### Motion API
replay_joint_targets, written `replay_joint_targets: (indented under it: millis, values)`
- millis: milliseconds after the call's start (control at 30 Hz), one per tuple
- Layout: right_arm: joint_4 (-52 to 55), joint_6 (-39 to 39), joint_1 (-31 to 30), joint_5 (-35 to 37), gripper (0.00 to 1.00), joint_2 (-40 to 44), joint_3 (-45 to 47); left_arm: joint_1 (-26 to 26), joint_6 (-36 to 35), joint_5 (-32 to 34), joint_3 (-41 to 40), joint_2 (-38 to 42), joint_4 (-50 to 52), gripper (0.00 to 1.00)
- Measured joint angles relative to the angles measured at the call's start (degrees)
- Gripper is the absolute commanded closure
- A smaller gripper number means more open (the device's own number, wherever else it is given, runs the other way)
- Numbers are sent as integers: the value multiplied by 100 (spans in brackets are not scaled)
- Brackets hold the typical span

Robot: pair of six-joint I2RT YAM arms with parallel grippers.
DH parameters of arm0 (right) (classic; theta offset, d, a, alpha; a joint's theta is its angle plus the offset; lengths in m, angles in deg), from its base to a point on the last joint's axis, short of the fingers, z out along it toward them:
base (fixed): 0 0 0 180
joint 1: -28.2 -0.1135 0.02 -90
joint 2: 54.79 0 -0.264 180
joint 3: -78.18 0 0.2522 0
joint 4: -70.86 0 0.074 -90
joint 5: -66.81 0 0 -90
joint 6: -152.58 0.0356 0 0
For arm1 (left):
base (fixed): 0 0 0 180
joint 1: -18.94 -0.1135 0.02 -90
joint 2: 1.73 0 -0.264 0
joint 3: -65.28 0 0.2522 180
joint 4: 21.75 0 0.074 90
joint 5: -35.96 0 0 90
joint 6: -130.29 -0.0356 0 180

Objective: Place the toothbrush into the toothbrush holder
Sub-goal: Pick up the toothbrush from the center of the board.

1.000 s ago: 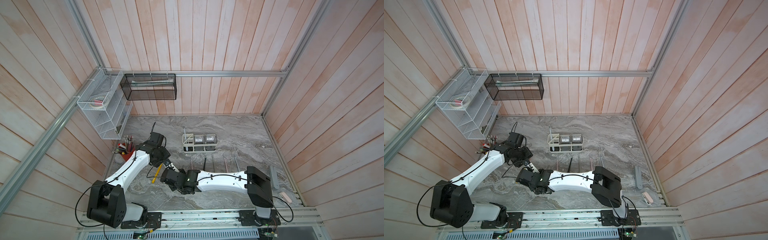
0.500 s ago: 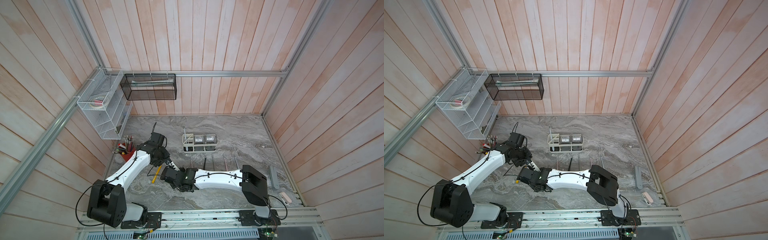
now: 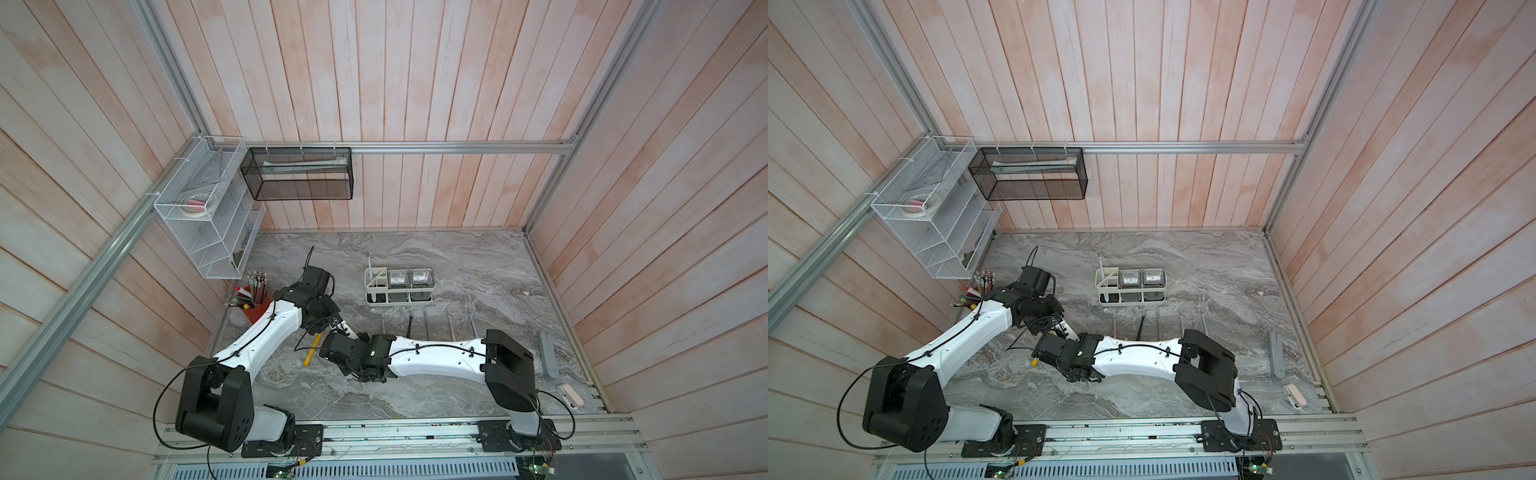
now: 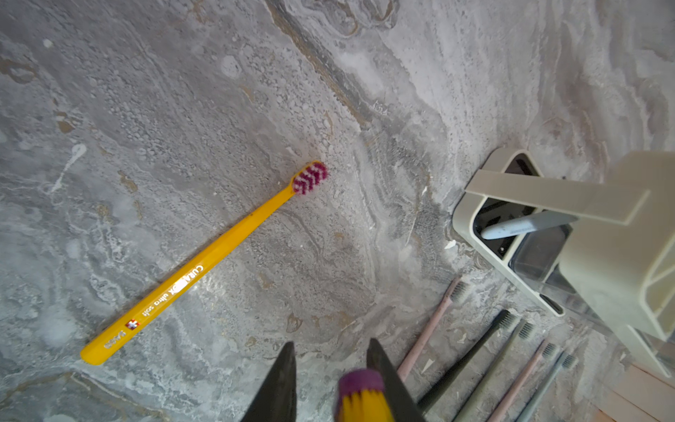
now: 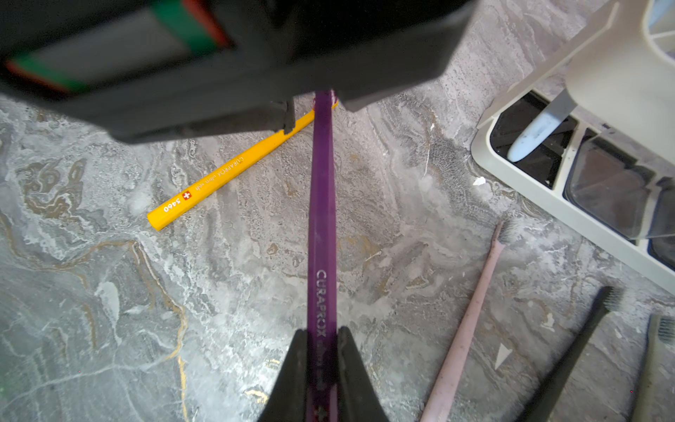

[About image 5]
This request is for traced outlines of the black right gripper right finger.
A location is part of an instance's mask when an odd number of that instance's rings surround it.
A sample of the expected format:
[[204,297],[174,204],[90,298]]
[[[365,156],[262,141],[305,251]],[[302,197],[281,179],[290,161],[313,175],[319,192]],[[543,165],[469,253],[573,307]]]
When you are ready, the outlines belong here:
[[337,420],[389,422],[348,327],[337,331]]

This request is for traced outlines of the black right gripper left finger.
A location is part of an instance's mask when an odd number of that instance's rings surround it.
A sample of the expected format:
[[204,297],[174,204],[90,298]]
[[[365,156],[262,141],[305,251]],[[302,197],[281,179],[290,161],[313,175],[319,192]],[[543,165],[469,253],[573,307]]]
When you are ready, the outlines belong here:
[[258,422],[304,422],[308,395],[308,332],[297,330]]

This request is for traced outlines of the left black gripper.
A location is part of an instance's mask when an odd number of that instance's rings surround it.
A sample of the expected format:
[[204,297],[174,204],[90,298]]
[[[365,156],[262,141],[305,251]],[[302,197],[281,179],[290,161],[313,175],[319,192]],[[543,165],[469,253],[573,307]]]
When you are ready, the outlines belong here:
[[295,128],[439,77],[474,1],[4,1],[1,91],[130,144]]

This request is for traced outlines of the purple toothbrush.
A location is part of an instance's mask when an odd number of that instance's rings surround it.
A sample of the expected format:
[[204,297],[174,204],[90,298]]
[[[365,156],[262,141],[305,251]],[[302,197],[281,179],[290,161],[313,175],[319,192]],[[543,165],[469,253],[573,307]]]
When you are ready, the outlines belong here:
[[338,419],[337,240],[332,91],[318,91],[308,235],[307,421]]

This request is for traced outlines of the yellow toothbrush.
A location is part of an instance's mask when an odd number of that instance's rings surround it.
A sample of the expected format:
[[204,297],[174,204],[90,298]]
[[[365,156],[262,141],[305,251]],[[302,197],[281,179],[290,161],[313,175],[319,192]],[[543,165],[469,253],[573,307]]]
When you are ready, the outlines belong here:
[[283,130],[270,135],[242,152],[232,160],[217,168],[209,175],[184,189],[160,207],[148,214],[148,221],[155,230],[162,230],[186,212],[205,200],[212,193],[230,183],[244,171],[258,163],[262,158],[291,139],[294,135],[307,128],[315,119],[315,111],[302,116],[295,122],[295,127],[286,134]]

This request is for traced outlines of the pale blue toothbrush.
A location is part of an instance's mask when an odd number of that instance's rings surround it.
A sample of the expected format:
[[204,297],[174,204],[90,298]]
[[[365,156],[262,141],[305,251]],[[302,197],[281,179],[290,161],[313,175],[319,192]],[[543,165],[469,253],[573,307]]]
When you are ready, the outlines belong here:
[[569,117],[577,105],[568,90],[563,89],[518,136],[506,158],[512,163],[526,158]]

